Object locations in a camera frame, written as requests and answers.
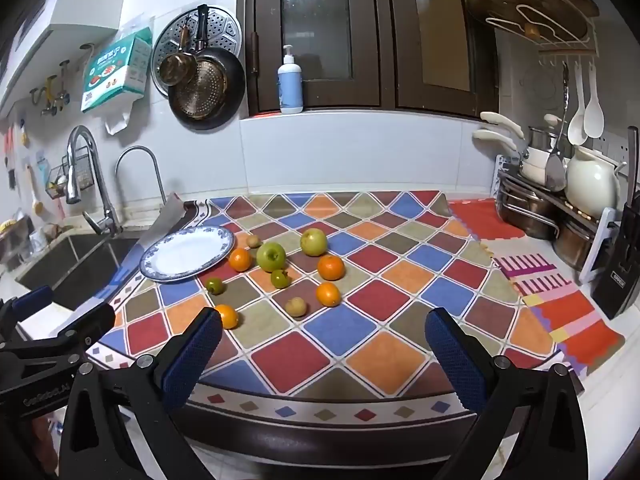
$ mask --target faucet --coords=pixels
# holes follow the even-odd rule
[[[118,167],[120,166],[120,161],[122,158],[127,155],[127,153],[132,152],[133,150],[142,150],[143,152],[147,152],[151,157],[151,160],[154,164],[154,169],[156,170],[156,180],[158,181],[158,187],[160,188],[160,196],[162,197],[162,203],[166,205],[166,195],[164,194],[164,187],[162,186],[162,179],[160,178],[160,169],[158,168],[158,160],[148,147],[146,146],[130,146],[126,150],[124,150],[120,156],[118,157],[118,161],[116,162],[115,176],[118,177]]]
[[[94,165],[95,179],[98,182],[98,191],[102,200],[102,208],[104,210],[104,218],[98,222],[94,221],[86,211],[82,211],[82,216],[91,226],[91,228],[99,235],[110,232],[111,236],[115,236],[122,231],[122,226],[116,215],[116,211],[109,200],[107,187],[104,184],[102,169],[100,168],[100,160],[98,160],[98,149],[95,145],[94,136],[86,126],[76,126],[71,130],[68,143],[66,144],[66,154],[69,159],[68,183],[66,184],[65,194],[66,203],[77,204],[80,202],[80,187],[78,186],[78,178],[76,177],[76,143],[78,137],[83,137],[89,149],[89,156]]]

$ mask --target blue and white plate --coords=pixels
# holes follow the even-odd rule
[[[145,251],[140,272],[159,283],[184,280],[213,267],[229,254],[234,242],[234,234],[223,227],[180,229]]]

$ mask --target white cabinet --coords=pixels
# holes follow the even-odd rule
[[[18,30],[8,53],[0,80],[0,118],[17,100],[29,97],[32,88],[42,87],[46,77],[59,75],[61,61],[73,63],[85,54],[80,45],[99,44],[113,34],[120,25],[122,1],[44,0],[36,18]]]

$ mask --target bottle label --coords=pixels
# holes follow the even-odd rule
[[[278,95],[280,108],[300,108],[302,106],[302,72],[278,74]]]

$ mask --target kitchen sink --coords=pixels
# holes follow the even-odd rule
[[[140,231],[71,235],[60,240],[17,281],[33,290],[49,285],[53,301],[75,310],[109,284]]]

